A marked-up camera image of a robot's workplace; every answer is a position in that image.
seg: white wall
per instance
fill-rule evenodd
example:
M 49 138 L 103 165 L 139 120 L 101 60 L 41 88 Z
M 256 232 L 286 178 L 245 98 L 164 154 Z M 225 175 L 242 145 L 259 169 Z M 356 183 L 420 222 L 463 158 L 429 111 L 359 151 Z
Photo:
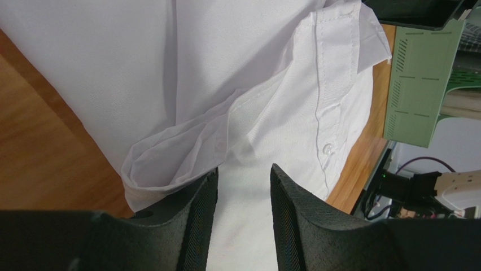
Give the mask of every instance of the white wall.
M 438 123 L 429 148 L 398 143 L 392 164 L 399 167 L 419 156 L 439 158 L 457 172 L 481 169 L 481 121 L 464 118 L 445 119 Z M 429 160 L 412 162 L 406 169 L 416 173 L 449 172 L 443 165 Z

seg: wrinkled fabric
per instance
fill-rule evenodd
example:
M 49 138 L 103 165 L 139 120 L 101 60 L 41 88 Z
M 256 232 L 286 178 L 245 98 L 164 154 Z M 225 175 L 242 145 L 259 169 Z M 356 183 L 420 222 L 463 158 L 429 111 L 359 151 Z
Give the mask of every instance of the wrinkled fabric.
M 345 1 L 0 0 L 0 27 L 120 173 L 134 211 L 219 168 L 208 270 L 277 270 L 269 173 L 326 199 L 391 57 Z

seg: ventilation slot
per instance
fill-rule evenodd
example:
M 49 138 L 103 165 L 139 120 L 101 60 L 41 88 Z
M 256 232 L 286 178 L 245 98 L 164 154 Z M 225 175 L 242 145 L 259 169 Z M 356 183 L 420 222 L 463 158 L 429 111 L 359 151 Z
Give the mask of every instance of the ventilation slot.
M 387 123 L 387 137 L 393 138 L 394 137 L 394 128 L 396 127 L 396 115 L 390 114 L 389 121 Z
M 394 80 L 392 83 L 391 107 L 398 108 L 401 97 L 401 83 Z
M 404 63 L 406 61 L 406 52 L 408 51 L 408 43 L 400 40 L 397 47 L 396 72 L 404 72 Z

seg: wooden table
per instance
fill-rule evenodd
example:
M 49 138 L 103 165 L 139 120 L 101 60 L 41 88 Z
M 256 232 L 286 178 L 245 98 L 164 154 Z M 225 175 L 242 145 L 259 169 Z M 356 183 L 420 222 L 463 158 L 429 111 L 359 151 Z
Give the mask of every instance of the wooden table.
M 384 27 L 391 47 L 395 27 Z M 391 66 L 374 67 L 371 115 L 328 202 L 350 212 L 386 140 Z M 55 89 L 0 31 L 0 209 L 132 214 L 119 175 Z

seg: purple cable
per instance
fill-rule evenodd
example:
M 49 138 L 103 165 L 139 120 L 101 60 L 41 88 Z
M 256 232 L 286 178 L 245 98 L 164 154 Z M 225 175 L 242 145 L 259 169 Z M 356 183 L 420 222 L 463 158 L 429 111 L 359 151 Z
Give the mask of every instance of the purple cable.
M 436 161 L 440 164 L 442 164 L 443 166 L 445 166 L 446 168 L 448 168 L 451 172 L 456 172 L 456 170 L 454 170 L 450 165 L 448 165 L 446 162 L 438 159 L 438 158 L 434 158 L 434 157 L 430 157 L 430 156 L 421 156 L 421 157 L 418 157 L 418 158 L 414 158 L 414 159 L 411 159 L 409 161 L 407 161 L 406 163 L 404 163 L 404 165 L 402 165 L 397 171 L 396 173 L 394 174 L 398 174 L 403 168 L 405 168 L 407 165 L 409 165 L 410 163 L 414 162 L 414 161 L 417 161 L 417 160 L 432 160 L 432 161 Z

